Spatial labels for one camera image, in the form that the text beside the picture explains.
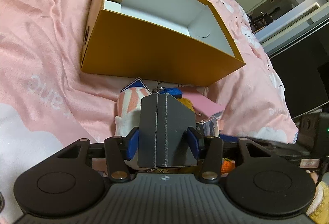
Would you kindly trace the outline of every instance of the orange box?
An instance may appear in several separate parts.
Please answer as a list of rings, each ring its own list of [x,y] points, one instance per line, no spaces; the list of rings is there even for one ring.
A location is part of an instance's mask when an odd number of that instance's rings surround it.
[[[208,0],[92,0],[85,73],[208,86],[244,66]]]

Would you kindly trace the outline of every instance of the pink bedsheet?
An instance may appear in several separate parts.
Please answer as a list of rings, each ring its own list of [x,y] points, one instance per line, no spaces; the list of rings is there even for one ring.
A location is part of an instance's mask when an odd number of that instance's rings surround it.
[[[81,137],[101,142],[115,132],[117,97],[131,79],[80,71],[90,1],[0,0],[1,224],[21,215],[12,189],[20,173]],[[233,0],[210,1],[246,62],[204,90],[226,106],[223,133],[292,142],[283,84],[246,14]]]

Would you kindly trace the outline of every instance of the orange object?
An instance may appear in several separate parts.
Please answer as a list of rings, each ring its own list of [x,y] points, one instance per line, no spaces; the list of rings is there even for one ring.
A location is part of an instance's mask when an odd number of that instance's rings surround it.
[[[222,163],[222,169],[220,171],[221,174],[225,174],[225,173],[230,173],[233,169],[235,168],[235,162],[230,160],[224,160]]]

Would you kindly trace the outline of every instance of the black cable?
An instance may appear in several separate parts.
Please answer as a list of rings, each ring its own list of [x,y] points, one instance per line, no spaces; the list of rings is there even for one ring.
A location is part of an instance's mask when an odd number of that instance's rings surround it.
[[[0,191],[0,213],[5,207],[5,199],[3,198],[1,191]]]
[[[321,182],[324,174],[327,172],[328,164],[329,164],[329,156],[327,155],[322,161],[319,177],[317,179],[317,183],[316,183],[315,186],[319,185],[319,183]]]

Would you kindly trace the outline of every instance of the black circular pad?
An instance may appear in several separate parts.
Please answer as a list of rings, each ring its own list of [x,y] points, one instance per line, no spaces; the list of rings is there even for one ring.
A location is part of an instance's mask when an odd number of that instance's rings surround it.
[[[291,178],[280,171],[262,171],[254,176],[257,187],[268,192],[282,192],[291,187]]]
[[[75,159],[50,158],[24,172],[14,185],[19,206],[40,217],[74,215],[104,194],[101,175]]]
[[[242,209],[275,217],[306,212],[315,195],[310,175],[279,157],[249,158],[229,173],[225,189]]]
[[[39,178],[37,185],[46,193],[63,193],[72,189],[75,185],[75,177],[69,173],[51,172]]]

